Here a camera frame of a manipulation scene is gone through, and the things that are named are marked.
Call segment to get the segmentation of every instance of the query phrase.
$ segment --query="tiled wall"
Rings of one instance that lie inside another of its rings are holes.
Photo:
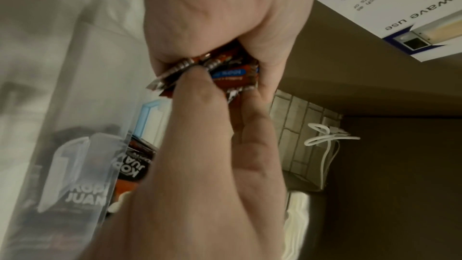
[[[320,186],[321,159],[327,143],[304,145],[305,140],[318,135],[308,123],[339,127],[341,115],[280,90],[276,92],[269,115],[279,139],[282,169]]]
[[[171,111],[171,100],[159,99],[155,94],[147,97],[151,106],[149,115],[139,124],[144,125],[141,136],[160,147]],[[269,115],[276,129],[282,169],[300,175],[320,186],[320,165],[327,143],[305,146],[305,140],[318,133],[308,123],[340,126],[340,115],[282,91],[277,91]]]

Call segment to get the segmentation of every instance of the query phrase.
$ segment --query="power cord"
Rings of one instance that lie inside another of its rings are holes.
[[[341,139],[359,140],[361,138],[356,137],[356,136],[351,136],[350,133],[346,132],[343,129],[337,128],[337,127],[328,127],[328,126],[317,124],[317,123],[308,123],[308,126],[311,129],[314,129],[317,132],[324,134],[324,135],[316,136],[316,137],[306,140],[305,146],[318,145],[320,143],[327,142],[327,149],[324,152],[324,155],[322,156],[322,161],[321,161],[321,189],[324,189],[324,182],[326,180],[329,167],[331,166],[332,161],[334,160],[335,156],[338,154],[338,151],[340,150],[339,140]],[[326,165],[326,159],[327,159],[327,155],[329,154],[329,151],[331,150],[332,141],[337,142],[338,147],[334,155],[332,155],[332,158],[329,160],[329,162]]]

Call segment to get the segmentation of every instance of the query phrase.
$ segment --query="plastic container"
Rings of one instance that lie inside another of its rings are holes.
[[[77,25],[0,259],[75,259],[91,240],[151,78],[146,55],[131,37]]]

